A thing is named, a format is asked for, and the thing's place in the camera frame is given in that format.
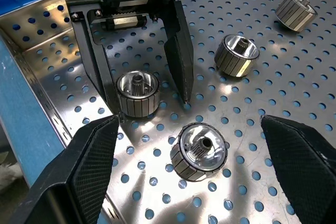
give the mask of perforated metal tray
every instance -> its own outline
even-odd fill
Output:
[[[335,1],[310,0],[319,16],[299,34],[279,25],[274,11],[282,0],[181,1],[195,60],[187,105],[168,71],[162,22],[115,33],[92,27],[115,78],[141,69],[155,73],[161,83],[159,109],[120,127],[108,188],[116,213],[126,223],[300,223],[276,179],[259,120],[271,114],[305,123],[336,147]],[[44,11],[50,16],[43,16]],[[25,67],[36,77],[29,83],[37,83],[71,137],[87,119],[110,111],[85,74],[67,17],[64,0],[45,0],[0,22],[24,50]],[[15,31],[12,25],[18,20],[21,29]],[[39,29],[42,35],[36,34]],[[260,58],[245,78],[216,71],[214,52],[227,34],[253,39],[260,48]],[[23,36],[30,40],[23,42]],[[182,127],[196,121],[217,128],[230,148],[222,171],[191,183],[172,170],[169,153]]]

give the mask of cylindrical metal part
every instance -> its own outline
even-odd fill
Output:
[[[308,0],[284,0],[275,13],[281,23],[293,31],[302,31],[317,17]]]
[[[220,42],[215,62],[225,74],[242,77],[248,74],[258,57],[259,49],[251,40],[230,34]]]
[[[158,79],[144,71],[123,74],[117,82],[120,107],[125,115],[142,118],[157,110],[160,101]]]
[[[176,173],[189,181],[201,181],[219,171],[227,159],[227,145],[218,130],[192,123],[181,130],[170,152]]]

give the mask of metal plate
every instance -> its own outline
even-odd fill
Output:
[[[108,34],[92,28],[96,42],[106,48],[116,78],[141,69],[156,72],[161,83],[162,102],[155,114],[127,119],[121,125],[108,188],[115,210],[126,223],[300,223],[291,215],[274,168],[269,166],[259,120],[266,113],[305,123],[336,147],[335,1],[310,0],[319,16],[299,34],[279,26],[274,11],[282,0],[182,2],[195,51],[195,82],[187,105],[177,95],[167,68],[162,22]],[[214,52],[227,34],[253,39],[260,48],[260,58],[246,78],[221,76],[216,71]],[[58,71],[64,81],[73,83],[66,92],[81,97],[83,91],[63,64],[55,64],[54,72],[45,76],[49,81],[40,81],[68,129],[75,132],[87,114],[92,113],[91,120],[105,115],[96,113],[98,107],[88,102],[88,94],[84,100],[68,103],[59,89],[61,83],[52,79]],[[87,109],[76,114],[76,106]],[[185,184],[170,170],[170,150],[182,127],[195,121],[218,129],[230,148],[223,171]],[[154,216],[149,220],[150,210]]]

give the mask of perforated metal sheet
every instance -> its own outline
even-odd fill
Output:
[[[116,211],[126,223],[300,223],[276,179],[259,119],[266,113],[305,123],[336,147],[335,1],[310,0],[319,16],[299,34],[279,26],[274,11],[282,0],[181,1],[195,59],[193,95],[187,105],[167,68],[162,22],[113,34],[92,28],[116,78],[142,69],[155,73],[161,83],[162,102],[155,114],[121,125],[108,189]],[[227,34],[253,39],[260,48],[260,58],[245,78],[216,71],[214,52]],[[61,66],[55,65],[55,71]],[[52,89],[51,97],[63,92],[58,82],[43,85]],[[83,91],[69,85],[67,92]],[[65,112],[84,104],[56,105],[67,128],[70,122],[80,126],[91,105],[78,115]],[[221,172],[186,183],[171,170],[169,153],[181,128],[195,121],[217,128],[230,148]]]

